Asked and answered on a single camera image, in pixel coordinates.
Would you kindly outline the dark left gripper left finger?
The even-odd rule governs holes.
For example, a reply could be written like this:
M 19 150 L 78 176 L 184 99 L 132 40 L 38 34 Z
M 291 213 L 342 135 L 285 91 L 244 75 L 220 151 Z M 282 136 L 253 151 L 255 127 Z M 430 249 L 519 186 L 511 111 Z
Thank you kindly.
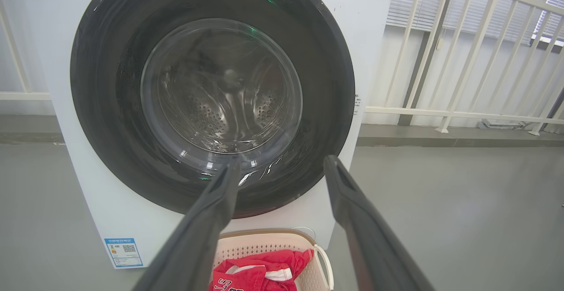
M 219 234 L 234 214 L 240 159 L 224 165 L 168 238 L 135 291 L 205 291 L 212 278 Z

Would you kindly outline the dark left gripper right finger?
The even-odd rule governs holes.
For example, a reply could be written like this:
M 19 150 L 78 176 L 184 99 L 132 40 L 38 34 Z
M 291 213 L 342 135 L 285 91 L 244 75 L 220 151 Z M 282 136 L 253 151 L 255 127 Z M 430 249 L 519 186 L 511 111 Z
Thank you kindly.
M 333 217 L 345 230 L 360 291 L 434 287 L 337 156 L 324 158 Z

